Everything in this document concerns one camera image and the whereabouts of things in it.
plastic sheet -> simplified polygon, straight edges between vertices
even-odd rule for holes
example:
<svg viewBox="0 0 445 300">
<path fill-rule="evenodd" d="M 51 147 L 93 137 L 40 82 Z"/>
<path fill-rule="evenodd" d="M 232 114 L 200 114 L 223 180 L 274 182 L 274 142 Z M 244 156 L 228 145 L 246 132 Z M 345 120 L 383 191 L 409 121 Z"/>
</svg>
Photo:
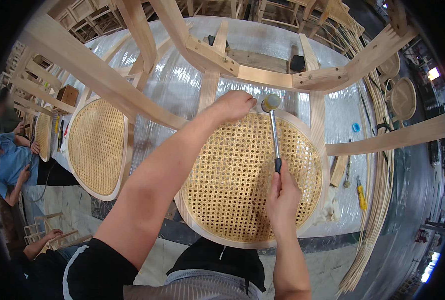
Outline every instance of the plastic sheet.
<svg viewBox="0 0 445 300">
<path fill-rule="evenodd" d="M 196 17 L 186 18 L 186 23 L 193 23 L 191 34 L 199 39 L 204 36 L 215 36 L 221 22 L 219 17 Z M 250 22 L 243 20 L 227 19 L 229 23 L 227 40 L 232 49 L 251 51 L 265 54 L 272 57 L 287 60 L 295 49 L 299 55 L 303 55 L 300 45 L 299 35 L 282 28 Z M 154 35 L 156 45 L 163 42 L 168 34 L 160 21 L 149 23 L 149 27 Z M 109 36 L 100 37 L 86 44 L 99 57 L 111 48 L 128 30 L 113 33 Z M 309 43 L 317 57 L 321 68 L 345 65 L 348 58 L 333 51 L 329 47 L 314 40 Z M 134 39 L 129 39 L 109 62 L 113 68 L 130 66 L 139 55 L 139 50 Z M 192 120 L 196 115 L 199 104 L 199 93 L 202 81 L 202 74 L 192 67 L 172 46 L 156 65 L 154 72 L 150 75 L 143 93 L 158 105 L 168 111 Z M 82 94 L 84 85 L 69 76 L 65 84 L 70 84 L 77 88 Z M 310 124 L 309 94 L 292 91 L 278 90 L 262 85 L 242 83 L 235 80 L 220 78 L 216 92 L 216 99 L 232 89 L 243 89 L 252 94 L 261 104 L 268 94 L 277 94 L 282 99 L 279 107 L 298 117 L 306 124 Z M 325 95 L 326 122 L 325 139 L 326 143 L 343 143 L 364 139 L 363 130 L 353 132 L 352 124 L 358 123 L 361 128 L 362 122 L 366 122 L 366 117 L 360 115 L 360 93 L 357 85 L 345 88 L 341 91 Z M 374 120 L 372 107 L 368 107 L 371 118 Z M 68 124 L 70 116 L 64 116 L 64 123 Z M 174 130 L 160 124 L 154 123 L 142 116 L 136 118 L 134 135 L 134 154 L 131 165 L 131 172 L 147 157 L 157 146 L 174 134 Z M 369 123 L 367 123 L 367 134 L 370 137 Z M 64 157 L 55 154 L 63 166 L 67 166 L 66 161 L 61 161 Z M 359 208 L 358 194 L 356 190 L 356 176 L 359 175 L 361 183 L 366 189 L 366 156 L 351 156 L 351 169 L 349 181 L 351 187 L 346 189 L 339 186 L 336 199 L 341 211 L 341 219 L 336 222 L 327 222 L 311 226 L 305 231 L 302 237 L 331 236 L 359 231 L 362 211 Z"/>
</svg>

black rubber grip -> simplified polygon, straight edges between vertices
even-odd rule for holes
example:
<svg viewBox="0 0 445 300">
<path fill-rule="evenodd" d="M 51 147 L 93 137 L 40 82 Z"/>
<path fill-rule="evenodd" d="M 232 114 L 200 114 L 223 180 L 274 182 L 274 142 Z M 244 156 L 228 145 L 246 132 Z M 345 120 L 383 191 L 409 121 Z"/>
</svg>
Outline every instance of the black rubber grip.
<svg viewBox="0 0 445 300">
<path fill-rule="evenodd" d="M 281 159 L 280 158 L 274 159 L 274 171 L 281 174 Z"/>
</svg>

worker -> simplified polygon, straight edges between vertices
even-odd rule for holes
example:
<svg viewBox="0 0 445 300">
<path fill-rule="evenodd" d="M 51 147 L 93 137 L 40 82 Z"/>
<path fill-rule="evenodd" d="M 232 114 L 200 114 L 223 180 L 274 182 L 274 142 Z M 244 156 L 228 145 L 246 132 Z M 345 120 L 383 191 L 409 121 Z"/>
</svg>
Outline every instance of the worker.
<svg viewBox="0 0 445 300">
<path fill-rule="evenodd" d="M 14 111 L 14 101 L 7 87 L 0 89 L 0 132 L 24 136 L 24 125 Z"/>
<path fill-rule="evenodd" d="M 39 157 L 39 145 L 14 132 L 0 134 L 0 195 L 14 206 L 23 184 L 67 186 L 78 185 L 75 177 L 51 158 Z M 8 192 L 8 186 L 14 186 Z"/>
<path fill-rule="evenodd" d="M 174 195 L 201 148 L 223 123 L 246 116 L 256 99 L 230 91 L 157 147 L 132 173 L 94 238 L 80 247 L 63 278 L 73 299 L 261 299 L 264 269 L 255 249 L 205 238 L 187 248 L 160 287 L 132 285 L 155 243 Z M 311 287 L 295 218 L 301 191 L 282 160 L 266 199 L 278 248 L 274 288 L 279 299 L 310 299 Z"/>
<path fill-rule="evenodd" d="M 76 250 L 87 242 L 55 251 L 47 249 L 45 253 L 41 253 L 48 241 L 62 234 L 60 229 L 53 229 L 40 240 L 13 255 L 13 273 L 28 299 L 64 299 L 64 269 Z"/>
</svg>

blue shirt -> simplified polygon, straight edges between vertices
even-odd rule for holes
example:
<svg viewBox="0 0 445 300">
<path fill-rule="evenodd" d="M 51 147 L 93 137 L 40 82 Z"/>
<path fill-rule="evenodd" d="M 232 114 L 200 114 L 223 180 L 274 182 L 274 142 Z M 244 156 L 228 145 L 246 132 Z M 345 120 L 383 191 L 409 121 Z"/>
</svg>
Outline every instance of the blue shirt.
<svg viewBox="0 0 445 300">
<path fill-rule="evenodd" d="M 33 153 L 28 147 L 16 146 L 13 132 L 0 134 L 0 147 L 4 151 L 0 155 L 0 194 L 3 198 L 6 198 L 7 186 L 16 185 L 19 173 L 29 164 Z M 24 184 L 36 185 L 38 166 L 39 158 L 35 155 L 29 166 L 31 175 Z"/>
</svg>

rattan strip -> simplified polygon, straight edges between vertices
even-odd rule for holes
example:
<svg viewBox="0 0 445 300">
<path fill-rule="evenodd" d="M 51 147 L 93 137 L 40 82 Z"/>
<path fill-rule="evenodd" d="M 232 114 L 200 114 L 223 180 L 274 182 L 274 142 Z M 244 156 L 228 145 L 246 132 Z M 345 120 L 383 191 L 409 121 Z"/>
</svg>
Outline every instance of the rattan strip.
<svg viewBox="0 0 445 300">
<path fill-rule="evenodd" d="M 277 118 L 279 149 L 302 191 L 295 223 L 299 228 L 318 204 L 322 164 L 309 138 Z M 250 113 L 221 125 L 196 159 L 181 192 L 188 213 L 214 236 L 243 243 L 274 239 L 265 212 L 274 172 L 274 145 L 267 114 Z"/>
<path fill-rule="evenodd" d="M 71 125 L 68 153 L 79 179 L 100 195 L 111 195 L 121 171 L 124 117 L 104 99 L 78 112 Z"/>
<path fill-rule="evenodd" d="M 36 129 L 34 130 L 34 141 L 39 145 L 39 155 L 42 159 L 48 159 L 51 135 L 48 134 L 49 127 L 52 126 L 51 117 L 46 114 L 40 114 L 36 120 Z"/>
</svg>

